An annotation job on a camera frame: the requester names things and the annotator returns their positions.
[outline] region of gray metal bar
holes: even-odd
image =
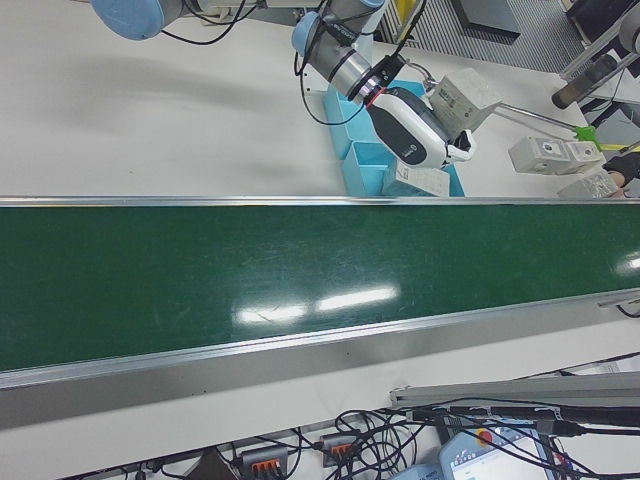
[[[615,77],[617,74],[622,72],[625,68],[627,68],[633,62],[635,62],[638,58],[640,58],[640,54],[639,53],[630,53],[629,55],[624,57],[622,60],[620,60],[618,62],[618,66],[616,67],[616,69],[613,72],[608,73],[602,80],[600,80],[593,87],[591,87],[591,89],[589,91],[589,94],[595,92],[598,88],[600,88],[602,85],[604,85],[609,80],[611,80],[613,77]],[[613,97],[611,98],[611,101],[615,101],[615,92],[614,92]]]
[[[624,147],[622,150],[620,150],[620,153],[622,154],[621,156],[625,156],[630,154],[631,152],[633,152],[636,148],[640,147],[640,140],[638,140],[635,143],[632,143],[631,145],[628,145],[626,147]]]
[[[394,407],[448,404],[451,400],[462,398],[491,398],[496,401],[461,400],[455,404],[505,406],[513,405],[509,400],[520,400],[532,404],[545,402],[584,407],[640,407],[640,372],[407,387],[394,390],[390,395]]]
[[[556,120],[555,118],[547,117],[545,115],[540,115],[539,113],[532,112],[530,110],[525,110],[524,108],[514,107],[513,105],[509,105],[507,103],[501,103],[498,107],[503,108],[505,110],[510,110],[515,113],[519,113],[520,115],[524,115],[525,117],[531,117],[538,120],[542,120],[543,122],[550,123],[551,125],[555,125],[558,127],[566,128],[567,130],[575,130],[578,128],[577,125],[571,125],[570,123],[563,122],[561,120]]]
[[[436,197],[300,197],[300,196],[92,196],[92,197],[0,197],[2,207],[232,207],[232,206],[341,206],[341,205],[640,205],[640,199],[585,199],[561,198],[436,198]]]
[[[620,32],[620,24],[622,23],[622,18],[618,19],[616,23],[614,23],[609,30],[604,32],[600,37],[598,37],[591,45],[589,45],[584,52],[578,55],[569,65],[565,67],[564,70],[560,72],[560,78],[563,80],[569,81],[573,74],[584,65],[591,57],[596,55],[600,50],[602,50],[611,40],[618,36]]]
[[[66,365],[14,370],[0,373],[0,392],[3,390],[29,387],[33,385],[167,368],[232,355],[328,344],[372,335],[411,332],[466,322],[477,322],[492,318],[491,315],[497,312],[515,312],[522,307],[567,304],[585,300],[593,300],[594,303],[597,301],[598,304],[602,306],[618,305],[620,303],[634,300],[638,298],[639,295],[640,288],[633,288],[617,292],[580,295],[555,300],[543,300],[539,302],[507,305],[483,310],[457,312],[409,320],[398,320],[395,322],[378,323],[361,327],[347,327],[317,333],[288,335],[210,347],[190,348],[147,355],[109,358],[105,360],[93,360]]]

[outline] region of wire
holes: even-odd
[[[604,106],[600,106],[598,108],[594,108],[593,110],[587,112],[587,113],[593,113],[593,112],[601,112],[603,110],[606,110],[607,108],[609,108],[609,106],[611,104],[613,104],[613,101],[616,99],[616,95],[618,94],[618,89],[620,88],[620,83],[622,82],[622,77],[624,76],[624,69],[620,72],[620,77],[618,78],[618,83],[616,84],[616,89],[613,91],[613,95],[611,95],[611,98],[609,100],[607,100],[607,102],[604,104]]]
[[[402,40],[400,40],[400,42],[398,43],[395,51],[391,55],[392,57],[398,55],[400,53],[400,51],[404,48],[405,43],[407,43],[407,40],[411,36],[411,33],[413,32],[413,29],[416,28],[416,25],[418,24],[418,21],[420,21],[420,18],[422,17],[422,14],[424,13],[425,9],[427,8],[427,4],[428,3],[429,3],[429,0],[422,0],[422,3],[420,4],[420,8],[418,9],[416,14],[411,19],[411,23],[409,24],[409,29],[407,30],[407,33],[404,35]]]
[[[628,435],[631,437],[640,436],[640,430],[633,429],[619,429],[619,428],[589,428],[585,427],[585,433],[592,433],[595,435]]]
[[[544,442],[543,442],[542,440],[540,440],[538,437],[536,437],[535,435],[531,434],[530,432],[528,432],[528,431],[526,431],[526,430],[523,430],[522,428],[519,428],[517,425],[513,425],[513,424],[508,423],[508,422],[502,422],[502,421],[500,421],[500,420],[496,420],[496,419],[492,419],[492,420],[491,420],[491,424],[487,424],[486,422],[482,422],[482,421],[480,421],[480,420],[478,420],[478,419],[475,419],[475,418],[473,418],[473,417],[466,416],[466,415],[460,415],[460,414],[454,414],[454,413],[451,413],[451,412],[447,412],[447,413],[446,413],[446,415],[447,415],[447,416],[449,416],[449,415],[450,415],[450,416],[455,416],[455,417],[464,418],[465,420],[468,420],[468,421],[470,421],[470,422],[472,422],[472,423],[474,423],[474,424],[476,424],[476,425],[478,425],[478,426],[483,426],[483,427],[499,426],[499,427],[506,427],[506,428],[509,428],[509,429],[513,430],[514,432],[519,433],[520,435],[523,435],[523,436],[525,436],[525,437],[530,438],[531,440],[533,440],[533,441],[534,441],[534,443],[537,443],[537,444],[541,445],[542,447],[549,448],[553,453],[557,453],[557,454],[560,454],[560,455],[565,456],[568,460],[571,460],[571,461],[572,461],[572,463],[574,463],[575,465],[577,465],[577,466],[579,466],[580,468],[584,469],[586,472],[588,472],[588,473],[594,473],[594,472],[593,472],[593,470],[591,470],[591,469],[590,469],[589,467],[587,467],[586,465],[583,465],[582,463],[580,463],[580,462],[578,462],[578,461],[573,460],[571,457],[569,457],[569,455],[568,455],[566,452],[558,450],[558,449],[557,449],[555,446],[553,446],[553,445],[549,445],[549,444],[544,443]],[[492,432],[492,434],[495,434],[496,436],[500,437],[502,440],[504,440],[504,441],[506,441],[506,442],[512,443],[508,438],[504,437],[503,435],[501,435],[501,434],[499,434],[499,433],[497,433],[497,432],[495,432],[495,431],[494,431],[494,432]],[[528,452],[528,451],[526,451],[526,450],[524,450],[524,449],[522,449],[522,448],[518,447],[518,446],[517,446],[517,445],[515,445],[515,444],[514,444],[513,446],[516,448],[516,450],[519,450],[519,451],[521,451],[521,452],[524,452],[524,453],[526,453],[526,454],[528,454],[528,455],[530,455],[530,456],[534,456],[531,452]]]
[[[302,96],[302,103],[304,105],[305,110],[307,111],[307,113],[309,114],[309,116],[316,121],[317,123],[319,123],[320,125],[326,125],[328,127],[338,127],[340,125],[346,125],[347,123],[349,123],[351,120],[353,120],[354,118],[356,118],[360,112],[362,112],[364,110],[364,104],[360,105],[360,108],[353,114],[351,115],[349,118],[347,118],[346,120],[343,120],[341,122],[325,122],[324,120],[320,120],[318,117],[316,117],[314,115],[314,113],[311,111],[311,108],[309,108],[309,104],[307,103],[307,97],[305,95],[304,92],[304,68],[302,70],[302,75],[299,76],[299,82],[300,82],[300,95]]]
[[[184,38],[181,37],[179,35],[175,35],[171,32],[168,32],[167,30],[162,30],[162,33],[164,33],[165,35],[171,37],[171,38],[175,38],[176,40],[180,40],[181,42],[185,42],[188,43],[190,45],[213,45],[214,43],[219,42],[220,40],[222,40],[224,37],[226,37],[231,30],[233,29],[233,27],[236,25],[236,23],[238,23],[240,21],[240,13],[242,12],[242,9],[245,7],[247,3],[247,0],[242,0],[240,2],[240,5],[238,6],[238,10],[236,11],[235,15],[233,16],[233,19],[229,22],[229,25],[227,26],[227,28],[224,29],[224,31],[218,35],[216,38],[214,38],[213,40],[208,40],[208,41],[204,41],[204,42],[199,42],[196,40],[190,40],[188,38]]]
[[[207,22],[210,25],[217,25],[217,26],[224,26],[224,25],[231,25],[233,24],[233,20],[230,22],[216,22],[214,20],[211,20],[210,18],[196,12],[193,8],[191,8],[191,5],[189,4],[189,2],[187,0],[182,0],[182,6],[183,8],[186,8],[187,10],[189,10],[189,12],[191,13],[191,15],[193,15],[196,18],[199,18],[200,20],[202,20],[203,22]],[[247,18],[249,15],[251,15],[256,9],[258,8],[258,4],[254,3],[252,5],[252,7],[247,11],[247,13],[245,13],[244,15],[242,15],[242,17],[238,18],[238,22],[244,20],[245,18]]]
[[[620,311],[620,313],[622,313],[626,317],[629,317],[629,318],[640,318],[640,312],[638,312],[638,313],[629,313],[624,308],[622,308],[620,305],[616,305],[616,308]]]
[[[180,480],[186,480],[186,478],[187,478],[185,475],[178,475],[176,473],[169,473],[169,472],[165,471],[164,465],[160,465],[160,471],[162,472],[162,474],[164,476],[169,477],[169,478],[178,478]]]
[[[544,406],[556,406],[556,407],[568,407],[567,405],[559,405],[559,404],[553,404],[553,403],[549,403],[549,402],[529,402],[526,400],[500,400],[500,399],[495,399],[495,398],[486,398],[486,397],[460,397],[460,398],[456,398],[453,400],[449,400],[447,402],[442,402],[440,404],[432,404],[429,407],[434,407],[434,406],[440,406],[440,405],[446,405],[446,404],[451,404],[451,403],[457,403],[460,401],[464,401],[464,400],[482,400],[482,401],[501,401],[501,402],[512,402],[512,403],[520,403],[520,404],[528,404],[528,405],[544,405]],[[415,410],[415,407],[407,407],[407,408],[403,408],[400,409],[398,411],[403,411],[403,412],[408,412],[411,410]],[[547,468],[549,470],[555,471],[555,472],[559,472],[562,473],[564,475],[575,475],[578,474],[580,477],[582,478],[597,478],[597,479],[604,479],[604,480],[617,480],[617,479],[625,479],[625,478],[640,478],[640,472],[629,472],[629,473],[620,473],[620,474],[603,474],[603,473],[590,473],[590,472],[576,472],[573,470],[568,470],[565,468],[559,468],[556,465],[551,465],[549,462],[545,463],[541,463],[541,462],[536,462],[535,460],[532,460],[530,458],[527,457],[522,457],[521,455],[516,454],[515,452],[509,451],[503,447],[501,447],[500,445],[496,445],[493,442],[489,442],[486,441],[486,439],[482,439],[482,437],[480,437],[479,435],[474,434],[473,432],[470,432],[468,430],[463,430],[462,432],[464,432],[466,435],[470,435],[472,437],[478,438],[480,440],[483,440],[485,443],[493,446],[494,448],[507,453],[515,458],[518,458],[520,460],[523,460],[527,463],[536,465],[538,467],[541,468]]]

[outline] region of conveyor belt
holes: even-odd
[[[640,287],[634,204],[0,208],[0,371]]]

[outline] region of white box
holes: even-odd
[[[573,199],[607,198],[617,191],[618,185],[611,175],[601,170],[564,187],[558,192],[558,196]]]
[[[463,130],[478,128],[502,98],[478,72],[465,68],[445,75],[429,102],[444,130],[455,140]]]
[[[395,162],[384,175],[382,194],[388,197],[448,197],[450,178],[437,168],[416,168]]]
[[[557,175],[570,169],[574,162],[562,140],[525,137],[509,149],[516,172]]]

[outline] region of black cable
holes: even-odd
[[[302,450],[303,450],[303,446],[302,446],[302,432],[300,432],[300,436],[298,437],[298,456],[296,457],[295,462],[293,463],[293,466],[291,467],[291,469],[289,470],[289,472],[286,475],[282,474],[282,470],[280,470],[280,467],[278,466],[278,473],[280,474],[281,480],[287,480],[289,478],[291,478],[291,476],[296,472],[296,470],[298,469],[298,465],[300,465],[300,459],[302,458]]]
[[[640,312],[638,312],[638,313],[629,313],[624,308],[622,308],[620,305],[616,305],[616,308],[620,311],[620,313],[622,313],[626,317],[629,317],[629,318],[640,318]]]
[[[196,40],[190,40],[188,38],[184,38],[184,37],[180,37],[179,35],[175,35],[171,32],[168,32],[167,30],[162,30],[162,33],[164,33],[165,35],[171,37],[171,38],[175,38],[176,40],[180,40],[181,42],[185,42],[188,43],[190,45],[213,45],[214,43],[219,42],[220,40],[222,40],[224,37],[226,37],[229,32],[231,32],[231,30],[233,29],[233,27],[236,25],[236,23],[238,23],[240,20],[240,13],[242,12],[242,9],[244,8],[244,6],[246,5],[247,0],[242,0],[240,2],[240,5],[238,6],[238,10],[236,11],[235,15],[233,16],[233,19],[231,20],[231,22],[229,22],[229,25],[227,26],[227,28],[224,29],[224,31],[218,35],[216,38],[214,38],[213,40],[208,40],[208,41],[204,41],[204,42],[199,42]]]
[[[162,472],[162,474],[166,477],[169,478],[178,478],[180,480],[186,480],[186,475],[178,475],[177,473],[169,473],[167,471],[165,471],[164,469],[164,465],[160,465],[160,471]]]
[[[420,432],[422,432],[422,430],[423,430],[424,428],[426,428],[427,426],[435,426],[435,424],[429,424],[428,422],[408,422],[408,421],[407,421],[407,422],[403,422],[403,424],[405,424],[405,425],[417,425],[417,426],[418,426],[418,429],[417,429],[417,430],[413,433],[413,435],[412,435],[413,437],[417,437],[417,436],[420,434]],[[406,442],[404,442],[404,443],[401,445],[401,448],[406,448],[406,446],[407,446],[407,445],[409,445],[412,441],[413,441],[413,438],[408,439]],[[354,472],[353,472],[353,476],[355,477],[355,476],[357,476],[357,475],[359,475],[359,474],[361,474],[361,473],[364,473],[364,472],[366,472],[366,471],[371,471],[371,470],[373,469],[373,470],[374,470],[374,471],[376,471],[376,472],[377,472],[377,474],[378,474],[378,475],[377,475],[377,478],[380,478],[381,473],[383,473],[383,472],[384,472],[384,469],[382,469],[382,472],[381,472],[381,471],[378,471],[378,470],[376,469],[376,467],[377,467],[377,465],[375,465],[375,464],[373,464],[373,468],[372,468],[372,467],[368,467],[368,466],[364,465],[362,468],[360,468],[360,469],[358,469],[358,470],[354,471]],[[331,478],[332,478],[333,476],[334,476],[334,473],[331,473],[329,476],[327,476],[327,477],[325,478],[325,480],[331,480]]]
[[[470,417],[470,416],[460,415],[460,414],[452,414],[452,413],[449,413],[449,412],[447,412],[447,414],[446,414],[446,415],[448,415],[448,416],[450,415],[450,416],[455,416],[455,417],[464,418],[465,420],[467,420],[467,421],[469,421],[469,422],[471,422],[471,423],[474,423],[474,424],[475,424],[476,426],[478,426],[478,427],[490,428],[490,427],[493,427],[493,426],[499,426],[499,427],[509,428],[509,429],[513,430],[514,432],[517,432],[517,433],[519,433],[520,435],[522,435],[522,436],[524,436],[524,437],[527,437],[527,438],[529,438],[529,439],[533,440],[533,441],[534,441],[534,443],[537,443],[537,444],[541,445],[542,447],[549,448],[553,453],[558,453],[558,454],[561,454],[561,455],[566,456],[569,460],[571,460],[575,465],[577,465],[577,466],[579,466],[580,468],[582,468],[584,471],[586,471],[586,472],[588,472],[588,473],[595,473],[593,470],[591,470],[591,469],[590,469],[589,467],[587,467],[586,465],[583,465],[582,463],[580,463],[580,462],[578,462],[578,461],[573,460],[571,457],[569,457],[569,456],[566,454],[566,452],[561,452],[560,450],[556,449],[554,446],[552,446],[552,445],[548,445],[548,444],[544,443],[542,440],[540,440],[539,438],[537,438],[535,435],[531,434],[530,432],[527,432],[526,430],[523,430],[522,428],[519,428],[517,425],[513,425],[513,424],[510,424],[510,423],[508,423],[508,422],[501,422],[501,421],[499,421],[499,420],[497,420],[497,419],[492,419],[492,420],[491,420],[491,424],[487,424],[487,422],[483,422],[483,421],[481,421],[481,420],[475,419],[475,418]],[[503,436],[503,435],[499,434],[499,433],[498,433],[498,432],[496,432],[496,431],[492,431],[492,435],[496,435],[497,437],[501,438],[501,439],[502,439],[502,440],[504,440],[505,442],[513,443],[510,439],[508,439],[507,437],[505,437],[505,436]],[[532,454],[531,452],[528,452],[528,451],[526,451],[526,450],[524,450],[524,449],[522,449],[522,448],[518,447],[518,446],[517,446],[517,445],[515,445],[515,444],[513,444],[513,446],[514,446],[514,448],[515,448],[516,450],[518,450],[518,451],[520,451],[520,452],[522,452],[522,453],[526,453],[526,454],[528,454],[528,455],[530,455],[530,456],[532,456],[532,457],[535,457],[535,458],[537,458],[538,460],[540,460],[540,461],[541,461],[541,462],[543,462],[543,463],[548,463],[548,461],[546,461],[546,460],[544,460],[544,459],[540,458],[540,457],[539,457],[539,456],[537,456],[537,455]]]
[[[531,460],[530,458],[527,457],[523,457],[521,455],[516,454],[515,452],[512,452],[510,450],[507,450],[506,448],[503,448],[500,445],[497,445],[491,441],[488,441],[485,438],[482,438],[480,435],[477,435],[473,432],[471,432],[470,430],[462,430],[462,433],[464,433],[465,435],[469,435],[471,437],[477,438],[478,440],[481,440],[482,442],[491,445],[492,447],[494,447],[497,450],[500,450],[501,452],[504,452],[508,455],[511,455],[514,458],[517,458],[519,460],[522,460],[526,463],[529,463],[531,465],[535,465],[537,467],[540,468],[546,468],[548,470],[552,470],[555,472],[559,472],[565,475],[575,475],[578,474],[581,478],[595,478],[595,479],[601,479],[601,480],[622,480],[622,479],[627,479],[627,478],[640,478],[640,472],[629,472],[629,473],[589,473],[589,472],[576,472],[574,470],[568,470],[566,468],[560,468],[556,465],[552,465],[549,462],[546,463],[541,463],[541,462],[536,462],[535,460]]]
[[[205,17],[204,15],[196,12],[193,8],[191,8],[191,5],[189,4],[189,2],[187,2],[187,0],[182,0],[182,6],[183,8],[186,8],[187,10],[189,10],[189,13],[191,13],[191,15],[193,15],[196,18],[199,18],[200,20],[202,20],[203,22],[207,22],[210,25],[216,25],[216,26],[225,26],[225,25],[231,25],[234,22],[230,21],[230,22],[216,22],[215,20],[211,20],[208,17]],[[255,3],[248,11],[247,13],[245,13],[244,15],[242,15],[240,18],[238,18],[238,22],[244,20],[245,18],[247,18],[249,15],[251,15],[256,9],[258,8],[258,4]]]
[[[622,82],[622,77],[623,76],[624,76],[624,69],[620,72],[620,78],[618,78],[618,84],[616,85],[616,89],[613,91],[613,95],[611,96],[611,98],[609,100],[607,100],[607,102],[604,104],[604,106],[600,106],[598,108],[594,108],[593,110],[591,110],[590,112],[587,112],[587,113],[601,112],[601,111],[606,110],[607,108],[609,108],[609,106],[616,99],[616,95],[618,94],[618,89],[620,88],[620,83]]]
[[[627,435],[630,437],[640,436],[640,430],[632,429],[620,429],[620,428],[590,428],[584,427],[585,433],[592,433],[595,435]]]
[[[416,14],[411,19],[411,23],[409,24],[409,29],[407,30],[407,33],[400,40],[400,42],[398,42],[398,45],[395,51],[391,54],[392,57],[395,57],[396,55],[398,55],[400,51],[404,48],[405,43],[407,43],[407,40],[409,39],[409,37],[411,36],[411,33],[413,32],[413,29],[416,28],[416,25],[420,21],[422,14],[427,8],[427,3],[429,3],[429,0],[422,0],[422,3],[420,4],[420,9],[416,12]]]
[[[304,77],[304,70],[303,70],[303,74],[299,76],[300,79],[300,95],[302,96],[302,103],[304,104],[304,108],[307,111],[307,113],[309,114],[309,116],[315,120],[317,123],[319,123],[320,125],[326,125],[328,127],[338,127],[340,125],[346,125],[347,123],[349,123],[351,120],[353,120],[354,118],[356,118],[358,116],[358,114],[360,112],[362,112],[362,110],[364,110],[364,104],[360,105],[360,108],[358,109],[357,112],[355,112],[353,115],[351,115],[349,118],[347,118],[346,120],[343,120],[341,122],[325,122],[324,120],[320,120],[318,117],[316,117],[313,112],[311,111],[311,109],[309,108],[309,104],[307,103],[307,97],[304,94],[304,82],[303,82],[303,77]]]

